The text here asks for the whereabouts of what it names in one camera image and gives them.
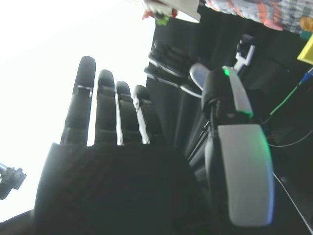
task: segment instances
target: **plaid cloth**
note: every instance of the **plaid cloth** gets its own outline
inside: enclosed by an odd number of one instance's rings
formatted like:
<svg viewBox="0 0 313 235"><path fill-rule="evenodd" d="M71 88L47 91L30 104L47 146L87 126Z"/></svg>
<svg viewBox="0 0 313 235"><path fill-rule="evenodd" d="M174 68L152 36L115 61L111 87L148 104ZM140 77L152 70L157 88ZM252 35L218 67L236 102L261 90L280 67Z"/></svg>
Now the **plaid cloth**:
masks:
<svg viewBox="0 0 313 235"><path fill-rule="evenodd" d="M238 15L259 23L271 20L284 29L301 33L300 19L313 18L313 0L206 0L215 11Z"/></svg>

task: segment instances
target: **teal object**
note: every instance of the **teal object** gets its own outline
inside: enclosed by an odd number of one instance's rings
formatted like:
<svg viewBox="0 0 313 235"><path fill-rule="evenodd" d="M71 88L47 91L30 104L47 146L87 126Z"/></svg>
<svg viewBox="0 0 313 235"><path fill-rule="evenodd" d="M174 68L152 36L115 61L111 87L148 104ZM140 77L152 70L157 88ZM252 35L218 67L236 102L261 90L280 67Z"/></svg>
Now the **teal object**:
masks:
<svg viewBox="0 0 313 235"><path fill-rule="evenodd" d="M310 37L312 36L312 33L311 32L308 32L308 31L302 31L301 34L300 34L300 38L308 41L310 39Z"/></svg>

